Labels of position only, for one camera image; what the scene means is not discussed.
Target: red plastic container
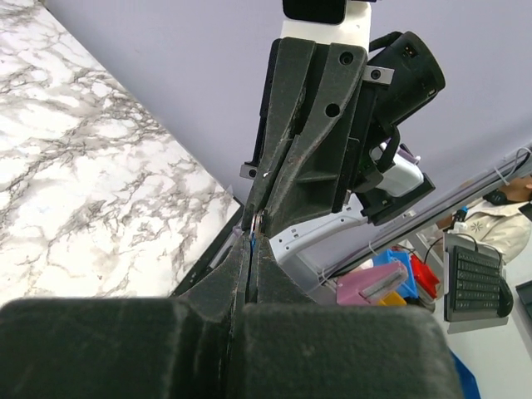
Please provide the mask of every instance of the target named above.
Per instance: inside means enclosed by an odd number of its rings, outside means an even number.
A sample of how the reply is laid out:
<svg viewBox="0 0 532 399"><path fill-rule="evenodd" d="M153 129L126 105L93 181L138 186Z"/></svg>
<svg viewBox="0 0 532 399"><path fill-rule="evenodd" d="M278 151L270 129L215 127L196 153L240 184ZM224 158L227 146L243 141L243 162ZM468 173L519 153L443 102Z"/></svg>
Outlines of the red plastic container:
<svg viewBox="0 0 532 399"><path fill-rule="evenodd" d="M431 298L436 299L437 285L440 283L438 277L435 276L431 268L424 264L414 254L410 258L410 263L416 282L431 296Z"/></svg>

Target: yellow object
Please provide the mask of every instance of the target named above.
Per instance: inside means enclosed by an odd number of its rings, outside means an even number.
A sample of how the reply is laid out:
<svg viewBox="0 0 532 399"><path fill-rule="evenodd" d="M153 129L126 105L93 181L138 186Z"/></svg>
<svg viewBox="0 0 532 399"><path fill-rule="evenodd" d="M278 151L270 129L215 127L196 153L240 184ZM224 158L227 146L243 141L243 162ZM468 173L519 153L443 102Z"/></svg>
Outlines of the yellow object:
<svg viewBox="0 0 532 399"><path fill-rule="evenodd" d="M393 292L381 299L378 304L380 306L405 306L406 302L401 295L396 292Z"/></svg>

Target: screw hole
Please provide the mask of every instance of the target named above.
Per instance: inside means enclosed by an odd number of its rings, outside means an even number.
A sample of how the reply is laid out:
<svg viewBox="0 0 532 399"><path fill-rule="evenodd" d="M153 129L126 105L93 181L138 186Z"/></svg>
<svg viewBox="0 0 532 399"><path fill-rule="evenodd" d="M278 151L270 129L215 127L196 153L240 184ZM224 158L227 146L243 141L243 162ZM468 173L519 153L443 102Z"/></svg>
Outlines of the screw hole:
<svg viewBox="0 0 532 399"><path fill-rule="evenodd" d="M379 79L379 78L381 77L381 72L380 72L378 69L374 69L374 70L372 71L371 76L372 76L372 79L373 79L374 81L376 81L377 79Z"/></svg>
<svg viewBox="0 0 532 399"><path fill-rule="evenodd" d="M334 118L335 116L340 115L340 107L338 104L329 104L327 108L325 108L325 114L329 118Z"/></svg>
<svg viewBox="0 0 532 399"><path fill-rule="evenodd" d="M353 56L350 52L344 52L340 56L340 63L342 65L349 65L350 63L352 63L352 60L353 60Z"/></svg>

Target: blue bin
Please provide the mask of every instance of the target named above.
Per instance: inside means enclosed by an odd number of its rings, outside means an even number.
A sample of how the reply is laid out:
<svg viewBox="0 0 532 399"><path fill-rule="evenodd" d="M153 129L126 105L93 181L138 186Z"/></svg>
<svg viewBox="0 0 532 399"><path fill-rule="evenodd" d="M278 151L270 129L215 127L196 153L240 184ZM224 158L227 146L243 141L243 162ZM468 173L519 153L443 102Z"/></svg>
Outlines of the blue bin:
<svg viewBox="0 0 532 399"><path fill-rule="evenodd" d="M473 373L469 371L469 368L467 368L453 352L451 352L451 355L455 361L456 371L458 372L462 391L464 392L464 398L481 399L479 387L476 384L476 378Z"/></svg>
<svg viewBox="0 0 532 399"><path fill-rule="evenodd" d="M394 252L387 249L382 254L373 258L373 266L380 266L382 264L389 264L394 260L398 260L406 266L408 270L408 278L406 281L396 290L403 298L418 298L416 279L412 272L412 266L410 264L410 254L406 252Z"/></svg>

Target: white table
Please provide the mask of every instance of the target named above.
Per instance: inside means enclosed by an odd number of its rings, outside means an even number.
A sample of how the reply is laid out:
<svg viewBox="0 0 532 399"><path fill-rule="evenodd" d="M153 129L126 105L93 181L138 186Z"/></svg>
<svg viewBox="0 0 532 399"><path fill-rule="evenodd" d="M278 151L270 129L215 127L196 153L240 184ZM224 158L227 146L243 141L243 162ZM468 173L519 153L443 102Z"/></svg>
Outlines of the white table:
<svg viewBox="0 0 532 399"><path fill-rule="evenodd" d="M43 5L0 19L0 305L169 294L239 204Z"/></svg>

